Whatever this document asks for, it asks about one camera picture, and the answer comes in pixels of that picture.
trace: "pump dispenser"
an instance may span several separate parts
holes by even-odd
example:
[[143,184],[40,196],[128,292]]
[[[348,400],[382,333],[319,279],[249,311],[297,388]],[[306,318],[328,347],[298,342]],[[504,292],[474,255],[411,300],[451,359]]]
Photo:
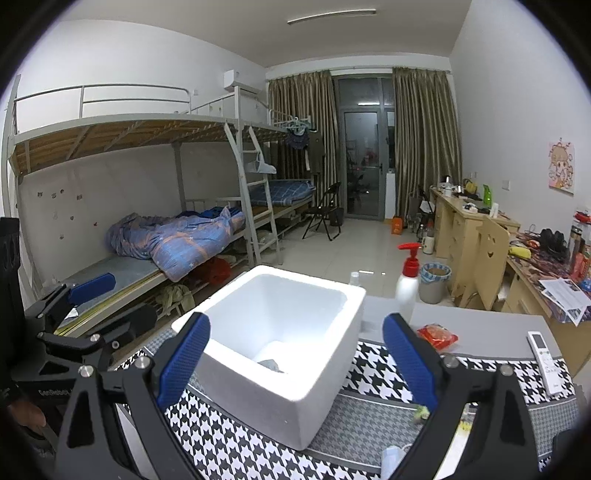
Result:
[[413,316],[414,306],[417,302],[418,293],[418,271],[419,263],[417,259],[418,249],[421,248],[421,244],[402,244],[398,246],[399,250],[410,250],[410,256],[404,261],[402,268],[402,275],[398,279],[396,284],[396,292],[394,293],[394,299],[398,305],[398,312],[402,315],[402,318],[410,323],[410,319]]

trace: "wooden chair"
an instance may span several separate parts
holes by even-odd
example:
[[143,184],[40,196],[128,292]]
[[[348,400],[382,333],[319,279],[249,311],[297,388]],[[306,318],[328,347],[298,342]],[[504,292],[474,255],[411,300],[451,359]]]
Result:
[[480,244],[476,253],[472,280],[466,285],[460,307],[466,308],[479,295],[486,310],[491,310],[503,282],[509,253],[509,232],[501,225],[485,218],[478,227]]

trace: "person's hand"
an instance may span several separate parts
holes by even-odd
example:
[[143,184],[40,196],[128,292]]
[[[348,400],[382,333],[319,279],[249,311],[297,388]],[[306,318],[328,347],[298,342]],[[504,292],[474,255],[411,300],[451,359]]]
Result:
[[35,433],[43,435],[41,428],[46,425],[45,415],[39,407],[28,400],[20,399],[8,406],[8,411],[19,425],[28,427]]

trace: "paper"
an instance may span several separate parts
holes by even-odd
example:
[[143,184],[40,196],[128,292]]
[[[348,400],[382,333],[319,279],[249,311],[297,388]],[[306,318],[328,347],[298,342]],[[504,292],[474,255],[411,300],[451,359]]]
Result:
[[423,200],[421,202],[421,211],[424,213],[432,213],[435,211],[435,205],[433,205],[433,202]]
[[544,289],[542,295],[566,312],[567,317],[578,326],[585,310],[591,306],[591,299],[571,280],[540,280]]
[[68,315],[66,315],[66,318],[64,318],[64,320],[72,319],[75,317],[78,317],[78,310],[76,310],[76,307],[74,307],[73,309],[70,310],[70,313],[68,313]]

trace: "poster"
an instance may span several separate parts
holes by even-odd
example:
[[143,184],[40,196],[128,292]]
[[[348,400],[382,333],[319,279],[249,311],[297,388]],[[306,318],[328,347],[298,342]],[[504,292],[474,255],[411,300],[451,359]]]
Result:
[[548,187],[574,193],[574,145],[571,142],[550,144]]

